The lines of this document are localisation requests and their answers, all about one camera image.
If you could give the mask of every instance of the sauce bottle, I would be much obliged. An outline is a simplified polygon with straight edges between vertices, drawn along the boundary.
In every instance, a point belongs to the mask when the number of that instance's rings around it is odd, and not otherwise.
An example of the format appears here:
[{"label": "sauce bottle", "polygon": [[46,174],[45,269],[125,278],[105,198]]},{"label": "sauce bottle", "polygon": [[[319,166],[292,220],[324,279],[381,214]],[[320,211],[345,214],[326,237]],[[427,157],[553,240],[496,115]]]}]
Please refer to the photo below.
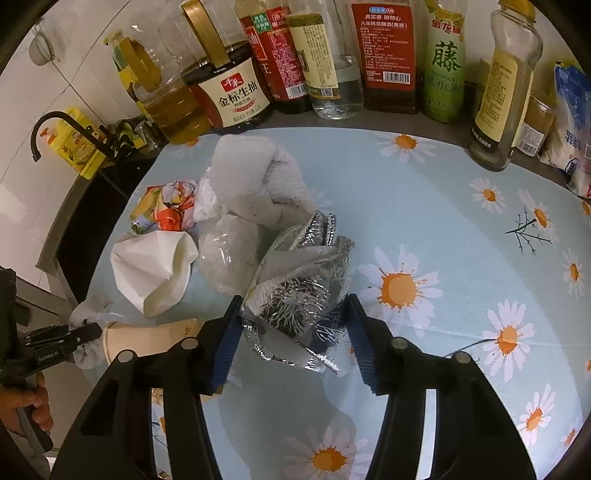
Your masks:
[{"label": "sauce bottle", "polygon": [[492,13],[495,54],[480,111],[472,127],[472,159],[492,171],[507,168],[527,113],[543,42],[528,0],[500,0]]},{"label": "sauce bottle", "polygon": [[310,101],[319,117],[343,120],[363,107],[359,62],[344,0],[282,0]]},{"label": "sauce bottle", "polygon": [[438,122],[458,119],[464,106],[466,0],[427,0],[423,112]]},{"label": "sauce bottle", "polygon": [[[230,31],[232,26],[228,24],[228,18],[238,20],[230,6],[223,2],[209,2],[207,7],[217,19],[217,29],[199,0],[181,4],[185,20],[205,52],[203,58],[197,56],[195,64],[184,70],[181,77],[203,105],[216,133],[241,133],[270,116],[272,96],[265,77],[254,62],[248,41],[232,41],[236,33]],[[239,24],[238,30],[243,38]]]},{"label": "sauce bottle", "polygon": [[352,0],[365,108],[418,113],[417,59],[410,0]]},{"label": "sauce bottle", "polygon": [[312,109],[306,80],[281,0],[236,0],[234,11],[281,113],[293,115]]}]

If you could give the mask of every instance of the daisy print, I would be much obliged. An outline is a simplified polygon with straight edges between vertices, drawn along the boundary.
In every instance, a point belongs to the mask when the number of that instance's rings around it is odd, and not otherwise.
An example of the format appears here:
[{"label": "daisy print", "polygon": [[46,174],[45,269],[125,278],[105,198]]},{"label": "daisy print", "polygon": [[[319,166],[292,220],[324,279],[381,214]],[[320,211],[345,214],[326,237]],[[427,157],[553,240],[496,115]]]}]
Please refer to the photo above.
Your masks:
[{"label": "daisy print", "polygon": [[496,185],[491,185],[490,180],[476,179],[470,184],[470,187],[477,191],[472,194],[475,202],[482,202],[482,207],[491,213],[503,213],[505,198]]},{"label": "daisy print", "polygon": [[332,200],[326,198],[326,192],[324,190],[319,190],[316,187],[312,187],[310,189],[310,196],[312,197],[312,201],[320,208],[320,210],[332,207],[334,204]]},{"label": "daisy print", "polygon": [[308,427],[307,443],[293,437],[286,437],[298,455],[285,457],[292,465],[284,468],[285,478],[290,480],[363,480],[368,472],[368,462],[372,453],[358,453],[368,441],[354,442],[349,429],[342,429],[334,437],[333,429],[328,427],[322,440],[316,429]]},{"label": "daisy print", "polygon": [[583,417],[579,415],[573,423],[570,424],[567,434],[560,439],[560,443],[565,448],[569,448],[574,441],[574,438],[579,434],[583,426]]},{"label": "daisy print", "polygon": [[526,413],[519,417],[519,420],[523,423],[517,425],[517,430],[521,433],[521,438],[526,447],[535,445],[538,439],[538,429],[545,429],[552,420],[548,413],[554,408],[554,395],[556,392],[550,393],[551,390],[550,384],[547,384],[542,398],[536,392],[534,401],[528,402],[525,406]]},{"label": "daisy print", "polygon": [[413,138],[405,134],[388,134],[385,132],[376,132],[376,137],[384,139],[378,141],[382,147],[380,153],[383,157],[397,158],[399,163],[408,163],[409,158],[414,158],[419,163],[425,163],[425,156],[434,157],[435,145],[426,138]]},{"label": "daisy print", "polygon": [[591,205],[582,200],[581,208],[583,209],[583,218],[585,219],[585,223],[591,225]]},{"label": "daisy print", "polygon": [[396,267],[378,247],[374,249],[374,257],[376,264],[359,267],[371,283],[358,294],[367,305],[368,315],[389,323],[393,327],[392,333],[397,335],[407,314],[417,335],[424,336],[424,329],[429,327],[431,317],[435,315],[429,299],[443,295],[438,288],[432,288],[439,284],[439,274],[419,275],[418,260],[407,253],[403,245]]},{"label": "daisy print", "polygon": [[517,192],[519,199],[523,202],[525,207],[534,214],[535,219],[531,220],[534,226],[545,233],[546,237],[552,241],[552,243],[557,244],[560,242],[558,235],[556,233],[556,225],[552,218],[550,218],[550,214],[548,212],[548,208],[543,203],[536,203],[534,198],[531,194],[526,190],[519,190]]},{"label": "daisy print", "polygon": [[531,323],[521,326],[525,315],[525,304],[515,302],[498,304],[499,314],[488,311],[488,319],[495,327],[495,331],[482,332],[484,338],[494,340],[485,343],[482,348],[488,355],[486,365],[491,365],[491,376],[494,377],[503,367],[503,380],[507,383],[513,377],[513,362],[519,370],[523,369],[525,355],[530,352],[530,346],[524,340],[534,336],[534,326]]},{"label": "daisy print", "polygon": [[569,295],[574,294],[577,300],[584,296],[585,285],[583,279],[585,278],[581,272],[581,264],[579,263],[579,256],[571,249],[568,252],[563,252],[566,263],[563,264],[565,272],[563,274],[564,283],[569,286]]}]

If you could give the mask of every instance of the human hand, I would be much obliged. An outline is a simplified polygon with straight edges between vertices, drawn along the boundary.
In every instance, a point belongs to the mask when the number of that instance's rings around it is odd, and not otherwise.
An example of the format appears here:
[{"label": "human hand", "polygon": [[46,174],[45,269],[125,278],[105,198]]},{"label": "human hand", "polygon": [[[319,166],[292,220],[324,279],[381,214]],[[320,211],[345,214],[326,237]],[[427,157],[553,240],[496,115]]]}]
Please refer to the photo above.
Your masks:
[{"label": "human hand", "polygon": [[49,432],[53,427],[53,418],[49,408],[49,395],[45,388],[43,373],[37,374],[37,389],[22,391],[15,388],[0,387],[0,421],[7,430],[24,436],[21,424],[18,421],[17,408],[33,405],[31,418],[44,432]]}]

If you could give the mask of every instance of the aluminum foil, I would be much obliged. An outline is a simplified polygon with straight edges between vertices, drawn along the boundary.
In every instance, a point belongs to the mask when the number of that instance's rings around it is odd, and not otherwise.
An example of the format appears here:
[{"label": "aluminum foil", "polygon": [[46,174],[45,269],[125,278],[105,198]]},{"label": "aluminum foil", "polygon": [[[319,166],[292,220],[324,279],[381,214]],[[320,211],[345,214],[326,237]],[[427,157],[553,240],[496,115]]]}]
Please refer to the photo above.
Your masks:
[{"label": "aluminum foil", "polygon": [[350,354],[340,308],[354,246],[336,234],[336,217],[320,211],[278,235],[242,303],[253,351],[265,360],[346,373]]}]

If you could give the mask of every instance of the faucet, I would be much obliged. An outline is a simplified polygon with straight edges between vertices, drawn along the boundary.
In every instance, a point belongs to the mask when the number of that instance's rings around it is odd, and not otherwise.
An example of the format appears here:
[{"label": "faucet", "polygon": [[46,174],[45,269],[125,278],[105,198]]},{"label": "faucet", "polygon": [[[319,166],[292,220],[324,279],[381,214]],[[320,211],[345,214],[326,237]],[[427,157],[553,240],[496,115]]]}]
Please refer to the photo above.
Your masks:
[{"label": "faucet", "polygon": [[103,142],[100,142],[95,137],[93,137],[88,130],[85,130],[82,125],[80,125],[76,120],[74,120],[67,113],[56,111],[56,112],[49,112],[49,113],[46,113],[45,115],[43,115],[39,120],[37,120],[37,123],[33,127],[33,131],[31,133],[31,152],[33,154],[34,161],[39,161],[39,159],[41,158],[41,153],[39,152],[39,149],[37,148],[37,133],[39,132],[39,129],[41,128],[42,124],[45,121],[49,120],[50,118],[60,118],[63,121],[67,122],[80,135],[82,135],[85,139],[87,139],[89,142],[91,142],[99,152],[101,152],[105,157],[107,157],[108,160],[115,159],[113,151],[106,144],[104,144]]}]

